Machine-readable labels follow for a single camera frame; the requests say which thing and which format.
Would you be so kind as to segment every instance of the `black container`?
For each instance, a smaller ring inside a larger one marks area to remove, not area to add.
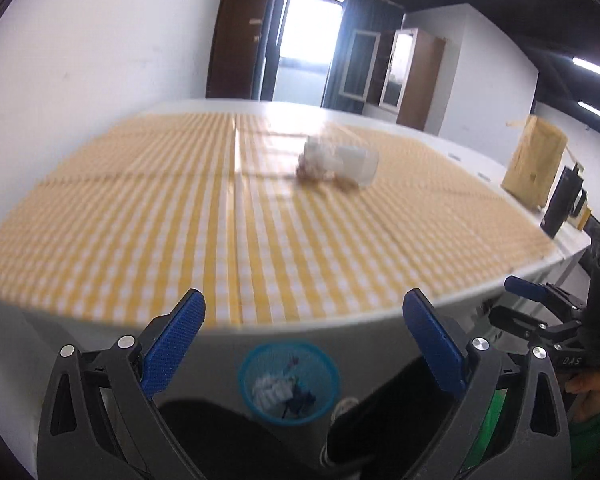
[[[578,204],[574,206],[580,190],[582,190],[582,196]],[[573,169],[564,168],[560,181],[555,187],[554,195],[549,201],[549,207],[540,222],[542,231],[554,238],[569,215],[575,217],[580,214],[586,199],[587,192],[582,189],[582,177],[578,174],[578,165]]]

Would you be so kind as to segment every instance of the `glass cabinet door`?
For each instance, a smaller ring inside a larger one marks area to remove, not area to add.
[[[379,32],[353,31],[342,73],[340,95],[357,101],[366,101],[379,41]]]
[[[413,31],[399,30],[395,33],[394,50],[386,69],[386,80],[381,99],[381,105],[385,107],[397,108],[400,103],[402,87],[409,76],[412,47]]]

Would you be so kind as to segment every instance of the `white wall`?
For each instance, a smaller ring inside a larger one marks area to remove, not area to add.
[[[531,110],[538,69],[513,41],[471,6],[440,137],[507,166]]]
[[[536,105],[536,115],[560,128],[569,138],[567,146],[584,166],[582,187],[588,194],[588,205],[593,215],[600,220],[600,134],[587,129],[580,121],[543,103]],[[565,150],[558,169],[554,187],[562,174],[562,168],[573,167],[573,161]]]
[[[279,66],[273,100],[285,103],[320,106],[327,81],[326,73]]]
[[[422,28],[429,34],[444,38],[445,51],[440,61],[438,80],[433,91],[429,115],[424,126],[428,134],[438,135],[445,117],[446,104],[456,78],[460,47],[464,38],[467,4],[438,7],[405,14],[402,28]]]
[[[219,0],[14,0],[0,20],[0,222],[117,120],[204,97]]]
[[[468,4],[408,14],[404,27],[446,39],[425,131],[508,165],[536,91],[538,70]]]

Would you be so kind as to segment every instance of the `person's hand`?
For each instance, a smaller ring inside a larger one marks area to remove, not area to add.
[[[577,407],[573,422],[585,422],[600,413],[600,370],[588,370],[567,381],[564,390],[569,394],[587,394]]]

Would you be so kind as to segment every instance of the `green sleeve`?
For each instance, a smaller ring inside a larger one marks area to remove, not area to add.
[[[571,467],[574,478],[600,449],[600,413],[579,424],[569,425],[571,436]]]
[[[506,390],[496,390],[493,397],[491,397],[491,404],[489,405],[487,414],[480,426],[478,437],[475,439],[474,445],[469,451],[469,455],[467,455],[464,460],[464,465],[462,466],[463,471],[470,467],[477,466],[482,460],[484,452],[487,450],[487,446],[493,436],[493,432],[496,429],[496,424],[500,418],[500,412],[502,411],[506,396]]]

